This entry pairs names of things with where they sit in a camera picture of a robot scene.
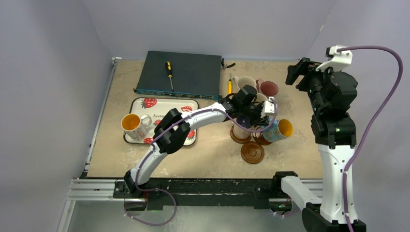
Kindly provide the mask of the cream floral mug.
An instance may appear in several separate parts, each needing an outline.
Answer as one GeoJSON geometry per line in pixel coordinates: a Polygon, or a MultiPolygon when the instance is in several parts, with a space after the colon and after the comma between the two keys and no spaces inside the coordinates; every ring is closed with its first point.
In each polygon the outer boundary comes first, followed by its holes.
{"type": "Polygon", "coordinates": [[[256,81],[253,78],[249,77],[249,76],[242,76],[242,77],[234,76],[232,78],[232,83],[233,83],[233,86],[234,86],[234,92],[235,93],[237,93],[241,88],[243,88],[246,85],[257,88],[256,81]]]}

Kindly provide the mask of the purple interior mug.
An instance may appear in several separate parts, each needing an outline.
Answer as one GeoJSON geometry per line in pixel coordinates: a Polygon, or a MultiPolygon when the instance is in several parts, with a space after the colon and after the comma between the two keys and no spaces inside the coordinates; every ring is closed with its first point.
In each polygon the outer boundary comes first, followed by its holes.
{"type": "Polygon", "coordinates": [[[233,125],[233,126],[235,126],[235,134],[237,135],[237,136],[239,136],[239,131],[240,131],[240,129],[242,129],[242,128],[240,128],[239,126],[237,126],[237,125],[233,125]]]}

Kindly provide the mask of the wooden coaster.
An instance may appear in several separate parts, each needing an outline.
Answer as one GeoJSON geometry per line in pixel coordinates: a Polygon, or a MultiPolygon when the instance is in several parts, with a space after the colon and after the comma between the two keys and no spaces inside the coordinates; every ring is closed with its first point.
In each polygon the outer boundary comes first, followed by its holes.
{"type": "Polygon", "coordinates": [[[267,146],[267,145],[272,144],[272,142],[269,142],[264,138],[264,135],[262,132],[253,132],[252,137],[255,142],[259,143],[262,146],[267,146]]]}
{"type": "Polygon", "coordinates": [[[251,140],[251,133],[245,130],[240,129],[239,136],[235,134],[235,126],[232,126],[230,129],[230,137],[232,140],[239,144],[247,143],[251,140]]]}
{"type": "Polygon", "coordinates": [[[242,145],[240,154],[245,162],[257,164],[264,158],[264,148],[259,143],[251,141],[242,145]]]}

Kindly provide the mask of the pink mug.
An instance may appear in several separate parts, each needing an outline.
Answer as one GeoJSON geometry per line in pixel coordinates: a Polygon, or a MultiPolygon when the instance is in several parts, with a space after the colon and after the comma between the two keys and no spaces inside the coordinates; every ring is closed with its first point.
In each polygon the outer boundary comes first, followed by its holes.
{"type": "Polygon", "coordinates": [[[257,79],[256,85],[257,91],[264,94],[265,96],[273,97],[278,93],[278,86],[272,81],[257,79]]]}

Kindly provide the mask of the blue butterfly mug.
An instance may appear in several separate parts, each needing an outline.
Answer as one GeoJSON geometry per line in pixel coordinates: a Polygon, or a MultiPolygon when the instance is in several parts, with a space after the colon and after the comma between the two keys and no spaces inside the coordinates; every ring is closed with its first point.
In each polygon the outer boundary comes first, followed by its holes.
{"type": "Polygon", "coordinates": [[[269,143],[287,139],[293,135],[293,125],[287,119],[275,120],[268,130],[262,133],[262,137],[269,143]]]}

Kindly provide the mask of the wooden coaster front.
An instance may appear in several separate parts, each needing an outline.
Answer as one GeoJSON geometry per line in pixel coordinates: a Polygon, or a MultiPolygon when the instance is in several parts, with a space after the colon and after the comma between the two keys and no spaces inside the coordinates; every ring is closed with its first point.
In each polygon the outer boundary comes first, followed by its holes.
{"type": "Polygon", "coordinates": [[[264,158],[264,148],[259,143],[251,141],[242,145],[240,154],[245,162],[257,164],[264,158]]]}

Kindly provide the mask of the orange interior mug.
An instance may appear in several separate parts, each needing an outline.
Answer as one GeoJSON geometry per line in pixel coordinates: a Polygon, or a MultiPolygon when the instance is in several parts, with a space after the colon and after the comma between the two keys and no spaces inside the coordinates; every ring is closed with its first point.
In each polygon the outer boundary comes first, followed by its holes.
{"type": "Polygon", "coordinates": [[[143,140],[148,134],[148,127],[152,124],[149,115],[139,116],[127,114],[121,121],[121,127],[132,140],[143,140]]]}

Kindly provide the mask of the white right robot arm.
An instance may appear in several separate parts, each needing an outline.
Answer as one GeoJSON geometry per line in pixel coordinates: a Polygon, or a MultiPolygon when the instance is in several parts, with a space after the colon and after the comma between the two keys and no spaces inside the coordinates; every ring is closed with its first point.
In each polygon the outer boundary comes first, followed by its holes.
{"type": "Polygon", "coordinates": [[[306,92],[313,109],[311,128],[322,161],[322,196],[316,196],[295,172],[277,172],[271,190],[289,196],[302,211],[308,232],[364,232],[366,224],[353,202],[352,168],[356,125],[348,114],[357,96],[357,81],[335,65],[325,66],[308,58],[288,67],[285,83],[306,92]]]}

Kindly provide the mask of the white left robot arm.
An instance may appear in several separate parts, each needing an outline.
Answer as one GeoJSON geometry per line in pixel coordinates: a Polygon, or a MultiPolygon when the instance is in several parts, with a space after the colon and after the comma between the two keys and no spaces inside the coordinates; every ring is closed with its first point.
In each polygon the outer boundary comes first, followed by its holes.
{"type": "Polygon", "coordinates": [[[153,171],[166,156],[183,147],[193,130],[213,123],[234,121],[238,116],[249,118],[251,126],[265,123],[269,117],[275,118],[278,112],[275,98],[269,97],[257,103],[256,95],[256,88],[246,85],[208,107],[183,113],[175,108],[168,111],[154,129],[153,141],[146,154],[125,173],[125,191],[133,198],[140,197],[153,171]]]}

